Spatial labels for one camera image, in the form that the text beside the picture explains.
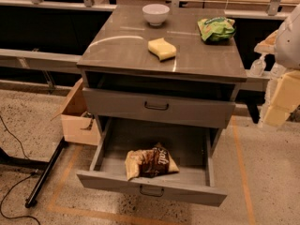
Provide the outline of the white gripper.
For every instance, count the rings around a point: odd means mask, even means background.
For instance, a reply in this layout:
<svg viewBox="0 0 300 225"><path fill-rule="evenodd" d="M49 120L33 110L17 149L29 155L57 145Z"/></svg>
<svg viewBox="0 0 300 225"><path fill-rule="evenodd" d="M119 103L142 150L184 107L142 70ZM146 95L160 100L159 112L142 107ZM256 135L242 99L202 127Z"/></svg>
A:
<svg viewBox="0 0 300 225"><path fill-rule="evenodd" d="M278 31L274 31L265 40L259 42L255 53L274 54ZM300 71L285 73L277 80L277 88L271 104L263 118L263 122L272 127L280 127L300 105Z"/></svg>

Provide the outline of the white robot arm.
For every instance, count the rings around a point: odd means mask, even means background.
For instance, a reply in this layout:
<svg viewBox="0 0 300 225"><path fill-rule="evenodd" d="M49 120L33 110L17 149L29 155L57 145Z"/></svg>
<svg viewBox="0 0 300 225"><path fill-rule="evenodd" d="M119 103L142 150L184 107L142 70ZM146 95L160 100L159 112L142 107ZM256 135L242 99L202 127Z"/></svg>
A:
<svg viewBox="0 0 300 225"><path fill-rule="evenodd" d="M260 123L278 128L300 105L300 5L254 51L275 56Z"/></svg>

